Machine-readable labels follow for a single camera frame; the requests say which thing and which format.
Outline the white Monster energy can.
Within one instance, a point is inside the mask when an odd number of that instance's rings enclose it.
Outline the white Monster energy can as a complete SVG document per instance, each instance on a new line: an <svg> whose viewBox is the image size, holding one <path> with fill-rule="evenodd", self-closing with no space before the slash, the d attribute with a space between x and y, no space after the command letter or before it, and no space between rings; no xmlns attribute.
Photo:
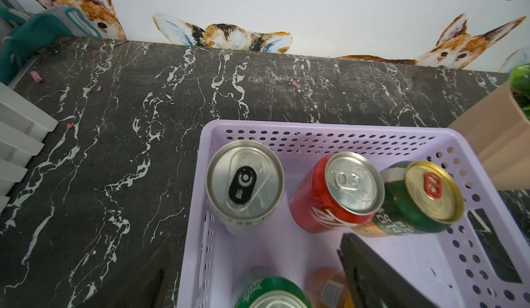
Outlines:
<svg viewBox="0 0 530 308"><path fill-rule="evenodd" d="M206 173L208 202L233 235L256 230L278 208L284 193L284 170L267 146L240 140L223 146Z"/></svg>

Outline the orange soda can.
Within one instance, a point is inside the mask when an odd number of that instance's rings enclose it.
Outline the orange soda can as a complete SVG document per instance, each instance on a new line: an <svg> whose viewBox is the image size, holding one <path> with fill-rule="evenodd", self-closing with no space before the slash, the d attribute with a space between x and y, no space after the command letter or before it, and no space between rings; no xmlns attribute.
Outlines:
<svg viewBox="0 0 530 308"><path fill-rule="evenodd" d="M312 307L355 307L346 275L336 267L321 267L310 273L305 280L304 293Z"/></svg>

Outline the green Sprite can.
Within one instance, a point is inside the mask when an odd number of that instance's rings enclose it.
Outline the green Sprite can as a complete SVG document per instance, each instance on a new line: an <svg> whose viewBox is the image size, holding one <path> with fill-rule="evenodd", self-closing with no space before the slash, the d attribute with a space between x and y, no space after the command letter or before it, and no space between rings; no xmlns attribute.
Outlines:
<svg viewBox="0 0 530 308"><path fill-rule="evenodd" d="M311 302L295 283L277 275L276 270L256 266L245 271L237 281L231 306L311 307Z"/></svg>

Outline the green gold-top beer can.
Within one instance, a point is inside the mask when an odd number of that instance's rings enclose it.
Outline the green gold-top beer can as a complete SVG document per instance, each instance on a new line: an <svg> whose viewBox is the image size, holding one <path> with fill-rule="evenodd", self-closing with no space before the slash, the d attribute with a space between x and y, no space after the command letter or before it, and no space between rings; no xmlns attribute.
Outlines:
<svg viewBox="0 0 530 308"><path fill-rule="evenodd" d="M428 161L401 161L381 172L382 207L363 225L353 227L365 238L440 233L465 212L459 186L443 168Z"/></svg>

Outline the red Coca-Cola can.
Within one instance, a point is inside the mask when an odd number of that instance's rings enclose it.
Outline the red Coca-Cola can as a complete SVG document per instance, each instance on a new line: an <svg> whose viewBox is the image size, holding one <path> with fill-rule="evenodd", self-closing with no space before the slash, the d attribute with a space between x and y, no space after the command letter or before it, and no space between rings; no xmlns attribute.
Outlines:
<svg viewBox="0 0 530 308"><path fill-rule="evenodd" d="M323 157L289 199L291 215L309 233L354 228L370 221L385 200L379 171L365 157L341 152Z"/></svg>

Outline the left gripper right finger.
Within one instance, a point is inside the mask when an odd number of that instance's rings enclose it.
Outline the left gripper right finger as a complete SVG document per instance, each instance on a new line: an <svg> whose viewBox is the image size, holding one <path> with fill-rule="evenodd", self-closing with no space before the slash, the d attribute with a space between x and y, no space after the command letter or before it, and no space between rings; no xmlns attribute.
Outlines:
<svg viewBox="0 0 530 308"><path fill-rule="evenodd" d="M342 236L338 255L355 307L435 307L368 244Z"/></svg>

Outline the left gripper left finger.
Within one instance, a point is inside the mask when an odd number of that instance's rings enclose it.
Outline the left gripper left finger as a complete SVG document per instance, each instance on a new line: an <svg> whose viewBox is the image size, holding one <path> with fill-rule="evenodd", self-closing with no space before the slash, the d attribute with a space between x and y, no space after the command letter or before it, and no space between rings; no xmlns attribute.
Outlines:
<svg viewBox="0 0 530 308"><path fill-rule="evenodd" d="M161 307L173 270L171 235L145 249L81 307Z"/></svg>

